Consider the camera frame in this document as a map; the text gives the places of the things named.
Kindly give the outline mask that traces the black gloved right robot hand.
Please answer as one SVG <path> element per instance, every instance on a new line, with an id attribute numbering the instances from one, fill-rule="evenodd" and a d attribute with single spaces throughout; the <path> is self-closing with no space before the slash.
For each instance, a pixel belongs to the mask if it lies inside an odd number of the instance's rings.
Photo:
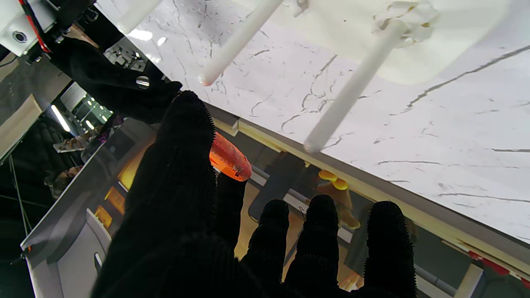
<path id="1" fill-rule="evenodd" d="M 51 63 L 99 104 L 146 124 L 161 122 L 182 84 L 112 64 L 96 47 L 66 37 L 50 46 Z"/>

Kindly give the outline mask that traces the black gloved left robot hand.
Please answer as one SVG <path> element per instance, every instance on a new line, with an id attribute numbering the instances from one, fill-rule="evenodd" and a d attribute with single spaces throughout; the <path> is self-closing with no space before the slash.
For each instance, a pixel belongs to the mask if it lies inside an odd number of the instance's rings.
<path id="1" fill-rule="evenodd" d="M 123 222 L 92 298 L 415 298 L 413 245 L 390 201 L 373 204 L 364 284 L 339 288 L 338 214 L 333 199 L 310 201 L 296 254 L 282 276 L 289 207 L 267 202 L 246 255 L 234 255 L 246 183 L 210 163 L 214 123 L 191 91 L 168 106 L 125 199 Z"/>

